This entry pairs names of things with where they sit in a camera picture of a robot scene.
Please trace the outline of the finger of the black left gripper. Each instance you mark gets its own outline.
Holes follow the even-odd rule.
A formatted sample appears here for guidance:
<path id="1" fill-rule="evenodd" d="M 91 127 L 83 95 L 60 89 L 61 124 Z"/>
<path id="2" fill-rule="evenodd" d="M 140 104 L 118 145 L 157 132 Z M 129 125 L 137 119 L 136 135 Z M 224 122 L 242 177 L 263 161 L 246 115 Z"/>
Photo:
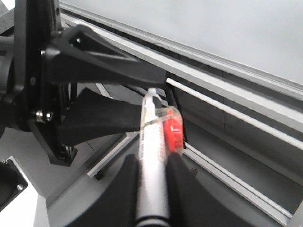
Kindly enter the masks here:
<path id="1" fill-rule="evenodd" d="M 112 45 L 84 25 L 57 35 L 45 50 L 52 84 L 107 83 L 163 88 L 166 71 Z"/>
<path id="2" fill-rule="evenodd" d="M 140 105 L 114 100 L 85 88 L 59 126 L 63 145 L 77 145 L 95 138 L 139 131 Z"/>

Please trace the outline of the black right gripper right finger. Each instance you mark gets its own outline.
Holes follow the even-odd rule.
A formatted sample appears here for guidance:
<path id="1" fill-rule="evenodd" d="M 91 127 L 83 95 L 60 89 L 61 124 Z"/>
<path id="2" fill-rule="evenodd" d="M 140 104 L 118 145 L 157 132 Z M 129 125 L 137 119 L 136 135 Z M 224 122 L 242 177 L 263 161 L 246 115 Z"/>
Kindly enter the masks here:
<path id="1" fill-rule="evenodd" d="M 173 227 L 252 226 L 216 200 L 193 176 L 180 154 L 169 154 L 166 179 Z"/>

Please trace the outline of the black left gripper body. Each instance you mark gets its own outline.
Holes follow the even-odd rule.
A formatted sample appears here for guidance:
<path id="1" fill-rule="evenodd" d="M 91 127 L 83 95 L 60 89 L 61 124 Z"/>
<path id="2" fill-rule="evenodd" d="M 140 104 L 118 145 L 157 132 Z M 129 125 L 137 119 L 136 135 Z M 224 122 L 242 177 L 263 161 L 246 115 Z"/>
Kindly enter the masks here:
<path id="1" fill-rule="evenodd" d="M 77 150 L 59 135 L 67 87 L 47 80 L 46 48 L 62 32 L 56 0 L 17 0 L 8 53 L 7 127 L 31 132 L 53 165 L 70 166 Z"/>

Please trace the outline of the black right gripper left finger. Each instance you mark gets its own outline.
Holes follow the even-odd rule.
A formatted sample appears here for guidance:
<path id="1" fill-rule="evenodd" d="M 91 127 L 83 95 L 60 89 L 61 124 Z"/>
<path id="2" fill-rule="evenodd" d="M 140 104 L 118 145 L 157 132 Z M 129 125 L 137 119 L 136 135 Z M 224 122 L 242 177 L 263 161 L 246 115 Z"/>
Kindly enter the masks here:
<path id="1" fill-rule="evenodd" d="M 127 155 L 119 172 L 86 211 L 68 227 L 133 227 L 137 203 L 139 161 Z"/>

